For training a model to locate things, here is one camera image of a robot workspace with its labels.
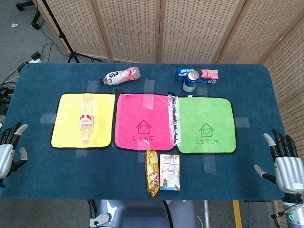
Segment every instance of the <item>lying plastic bottle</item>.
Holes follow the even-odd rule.
[[[100,84],[107,84],[114,86],[126,81],[136,80],[140,78],[139,69],[136,66],[130,67],[126,70],[114,71],[108,73],[104,78],[100,79]]]
[[[82,133],[82,141],[90,141],[94,131],[95,99],[93,95],[86,94],[82,98],[79,128]]]

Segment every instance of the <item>red and white bottle label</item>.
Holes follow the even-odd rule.
[[[93,125],[94,117],[92,115],[81,115],[80,124]]]

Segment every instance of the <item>can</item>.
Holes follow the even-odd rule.
[[[184,84],[182,85],[182,88],[187,92],[187,93],[192,93],[196,85],[199,81],[200,75],[198,74],[197,71],[192,70],[190,71],[185,78]]]

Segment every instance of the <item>small box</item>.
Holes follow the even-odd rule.
[[[176,154],[160,155],[160,190],[180,191],[180,156]]]
[[[219,79],[219,72],[217,70],[208,70],[208,69],[194,69],[194,68],[182,68],[179,67],[177,72],[176,72],[176,76],[175,76],[175,80],[176,81],[184,81],[186,75],[190,72],[190,71],[197,71],[199,74],[199,83],[211,83],[211,84],[215,84],[217,83],[218,79]]]

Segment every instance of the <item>tripod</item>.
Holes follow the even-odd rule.
[[[50,7],[49,7],[47,1],[46,1],[46,0],[42,0],[42,2],[43,2],[43,4],[44,4],[44,6],[46,7],[48,13],[50,14],[50,16],[51,16],[51,18],[52,18],[54,24],[56,25],[56,27],[57,27],[57,29],[58,29],[58,31],[59,31],[59,36],[58,36],[58,37],[59,37],[59,38],[62,38],[62,39],[64,40],[64,42],[65,42],[67,48],[68,48],[69,51],[71,52],[71,54],[70,54],[70,56],[69,56],[69,59],[68,59],[68,63],[70,63],[72,59],[75,59],[75,61],[76,61],[77,63],[80,63],[80,62],[79,62],[79,59],[77,58],[77,56],[83,56],[83,57],[89,58],[89,59],[91,59],[91,62],[93,62],[94,60],[99,61],[99,62],[102,62],[102,60],[100,60],[100,59],[98,59],[98,58],[93,58],[93,57],[86,56],[86,55],[83,55],[83,54],[80,54],[80,53],[75,52],[75,51],[72,49],[71,45],[69,44],[69,42],[68,42],[68,40],[67,40],[67,38],[66,38],[64,32],[62,31],[61,27],[59,26],[59,24],[58,24],[58,22],[57,22],[57,20],[56,20],[56,18],[55,18],[55,16],[54,16],[54,14],[53,14],[53,12],[51,11],[51,9],[50,9]]]

